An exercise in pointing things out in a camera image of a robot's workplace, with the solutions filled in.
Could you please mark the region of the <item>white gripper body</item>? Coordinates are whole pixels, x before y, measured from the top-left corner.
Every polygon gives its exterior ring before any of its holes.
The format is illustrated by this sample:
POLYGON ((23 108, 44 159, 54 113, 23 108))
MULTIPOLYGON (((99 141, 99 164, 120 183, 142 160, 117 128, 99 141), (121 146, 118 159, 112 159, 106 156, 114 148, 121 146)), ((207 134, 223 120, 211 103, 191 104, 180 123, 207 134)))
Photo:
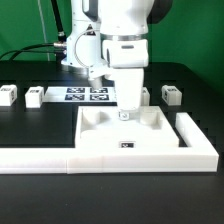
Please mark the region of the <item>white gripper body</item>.
POLYGON ((148 41, 104 40, 102 55, 115 84, 119 110, 137 111, 141 105, 144 68, 149 63, 148 41))

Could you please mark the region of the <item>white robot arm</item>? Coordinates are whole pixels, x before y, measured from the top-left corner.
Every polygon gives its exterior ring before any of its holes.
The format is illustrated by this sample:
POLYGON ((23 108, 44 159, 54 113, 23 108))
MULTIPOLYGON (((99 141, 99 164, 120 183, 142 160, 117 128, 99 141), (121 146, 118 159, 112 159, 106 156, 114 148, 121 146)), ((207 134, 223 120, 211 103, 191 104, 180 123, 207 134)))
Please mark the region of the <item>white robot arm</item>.
POLYGON ((62 65, 99 89, 114 82, 119 118, 140 109, 149 64, 148 26, 160 22, 173 0, 71 0, 72 32, 62 65))

